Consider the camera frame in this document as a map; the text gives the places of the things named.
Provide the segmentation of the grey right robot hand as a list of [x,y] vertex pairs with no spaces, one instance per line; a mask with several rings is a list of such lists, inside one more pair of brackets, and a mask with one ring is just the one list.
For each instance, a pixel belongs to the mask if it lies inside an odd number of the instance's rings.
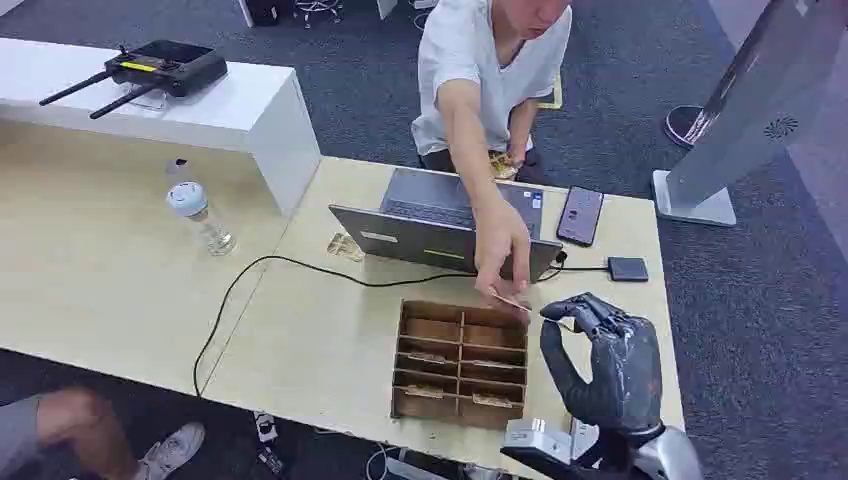
[[[657,334],[633,316],[586,292],[540,310],[540,348],[569,413],[580,421],[626,435],[661,425],[662,373]],[[574,367],[562,343],[559,321],[574,319],[575,332],[591,343],[592,380]]]

